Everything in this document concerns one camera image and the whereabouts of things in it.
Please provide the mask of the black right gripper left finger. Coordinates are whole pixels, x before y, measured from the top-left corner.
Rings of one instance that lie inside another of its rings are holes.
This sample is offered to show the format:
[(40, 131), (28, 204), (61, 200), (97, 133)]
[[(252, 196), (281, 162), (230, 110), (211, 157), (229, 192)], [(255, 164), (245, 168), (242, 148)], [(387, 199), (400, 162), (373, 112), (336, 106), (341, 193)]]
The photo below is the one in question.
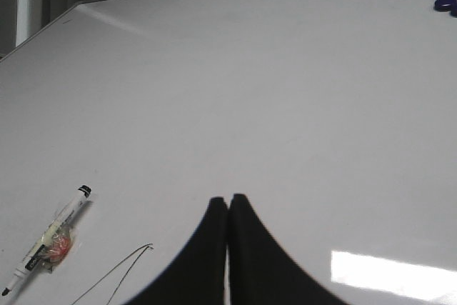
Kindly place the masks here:
[(223, 304), (228, 207), (210, 199), (195, 232), (174, 260), (129, 304)]

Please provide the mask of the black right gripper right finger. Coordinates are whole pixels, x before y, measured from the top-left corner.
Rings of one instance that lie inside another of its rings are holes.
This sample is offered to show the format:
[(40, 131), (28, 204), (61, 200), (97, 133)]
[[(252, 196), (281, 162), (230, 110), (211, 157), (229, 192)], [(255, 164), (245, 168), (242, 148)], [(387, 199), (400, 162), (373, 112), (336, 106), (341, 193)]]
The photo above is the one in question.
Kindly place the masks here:
[(309, 276), (278, 244), (244, 194), (228, 210), (232, 304), (343, 304)]

